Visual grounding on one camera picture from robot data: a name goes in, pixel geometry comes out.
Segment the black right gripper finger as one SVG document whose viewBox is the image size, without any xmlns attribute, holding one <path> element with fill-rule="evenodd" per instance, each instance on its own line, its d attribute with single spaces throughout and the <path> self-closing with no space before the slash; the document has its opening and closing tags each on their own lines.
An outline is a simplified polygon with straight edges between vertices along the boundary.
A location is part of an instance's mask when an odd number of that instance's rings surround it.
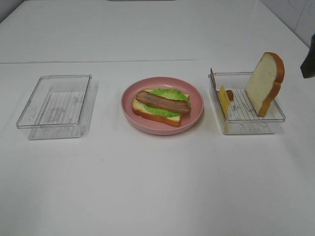
<svg viewBox="0 0 315 236">
<path fill-rule="evenodd" d="M 315 76 L 315 35 L 311 38 L 309 52 L 300 66 L 303 78 L 312 78 Z"/>
</svg>

